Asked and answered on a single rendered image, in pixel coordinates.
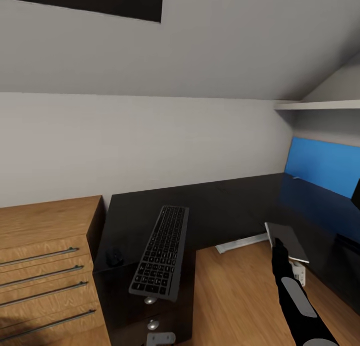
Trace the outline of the monitor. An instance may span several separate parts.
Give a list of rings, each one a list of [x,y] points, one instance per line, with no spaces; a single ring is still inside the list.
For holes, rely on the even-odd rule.
[[[357,183],[357,186],[355,188],[353,195],[351,196],[351,202],[353,202],[353,204],[360,210],[360,179]],[[357,243],[343,235],[340,235],[340,234],[337,234],[336,237],[355,246],[356,248],[360,249],[359,243]]]

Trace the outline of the mouse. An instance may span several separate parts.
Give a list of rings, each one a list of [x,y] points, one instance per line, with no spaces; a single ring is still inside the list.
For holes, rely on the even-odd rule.
[[[123,254],[117,247],[110,248],[105,254],[108,265],[116,265],[124,258]]]

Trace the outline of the notebook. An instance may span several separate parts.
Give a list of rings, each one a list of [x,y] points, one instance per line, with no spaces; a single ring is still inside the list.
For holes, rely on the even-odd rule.
[[[270,239],[271,247],[275,247],[275,238],[283,242],[288,250],[288,258],[309,263],[309,260],[292,227],[265,222],[265,227]]]

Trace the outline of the keyboard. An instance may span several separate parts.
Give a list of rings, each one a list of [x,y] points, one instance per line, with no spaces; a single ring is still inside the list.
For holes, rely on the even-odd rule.
[[[129,293],[177,302],[189,211],[162,207]]]

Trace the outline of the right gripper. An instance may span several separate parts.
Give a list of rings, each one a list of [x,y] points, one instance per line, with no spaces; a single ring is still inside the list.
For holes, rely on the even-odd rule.
[[[291,269],[289,262],[289,253],[287,248],[284,247],[283,242],[279,238],[275,238],[275,247],[272,247],[272,272],[275,275],[277,267],[286,267]]]

